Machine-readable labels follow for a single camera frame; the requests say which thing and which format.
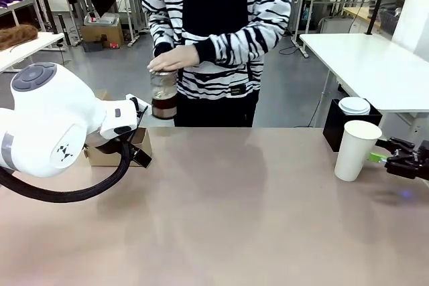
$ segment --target robot logo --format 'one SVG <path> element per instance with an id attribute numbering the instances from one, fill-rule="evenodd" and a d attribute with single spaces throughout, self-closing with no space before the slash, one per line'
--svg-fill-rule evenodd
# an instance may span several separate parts
<path id="1" fill-rule="evenodd" d="M 64 154 L 64 158 L 61 160 L 61 162 L 63 162 L 67 157 L 72 157 L 72 156 L 73 156 L 73 154 L 69 154 L 69 153 L 67 153 L 67 147 L 68 147 L 68 145 L 66 145 L 66 146 L 61 145 L 61 146 L 58 148 L 58 150 L 56 150 L 57 152 L 62 151 L 62 152 L 63 152 L 63 154 Z"/>

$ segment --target jacket sleeve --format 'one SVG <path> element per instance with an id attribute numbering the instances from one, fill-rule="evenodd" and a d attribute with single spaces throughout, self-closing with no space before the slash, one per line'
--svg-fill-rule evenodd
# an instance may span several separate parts
<path id="1" fill-rule="evenodd" d="M 252 61 L 282 38 L 291 11 L 291 0 L 260 0 L 255 5 L 254 19 L 235 33 L 210 35 L 195 47 L 200 61 L 235 65 Z"/>
<path id="2" fill-rule="evenodd" d="M 171 50 L 174 47 L 173 28 L 164 0 L 143 0 L 143 7 L 154 40 L 154 56 Z"/>

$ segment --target black label patch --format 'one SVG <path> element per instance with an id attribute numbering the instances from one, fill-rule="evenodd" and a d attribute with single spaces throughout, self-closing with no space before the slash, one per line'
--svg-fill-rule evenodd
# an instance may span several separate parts
<path id="1" fill-rule="evenodd" d="M 246 84 L 231 87 L 231 96 L 246 94 Z"/>

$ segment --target zebra print jacket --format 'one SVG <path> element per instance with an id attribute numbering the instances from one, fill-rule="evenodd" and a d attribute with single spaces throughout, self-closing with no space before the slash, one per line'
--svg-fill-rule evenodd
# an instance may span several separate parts
<path id="1" fill-rule="evenodd" d="M 143 0 L 154 55 L 194 44 L 200 64 L 180 74 L 189 98 L 244 97 L 261 88 L 263 55 L 288 24 L 291 0 Z"/>

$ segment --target hand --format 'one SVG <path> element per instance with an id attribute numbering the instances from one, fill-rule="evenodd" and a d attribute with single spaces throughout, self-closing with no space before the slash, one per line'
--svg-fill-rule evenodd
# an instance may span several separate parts
<path id="1" fill-rule="evenodd" d="M 151 72 L 161 70 L 172 72 L 185 67 L 191 67 L 200 63 L 200 56 L 194 45 L 178 46 L 169 52 L 155 57 L 147 67 Z"/>

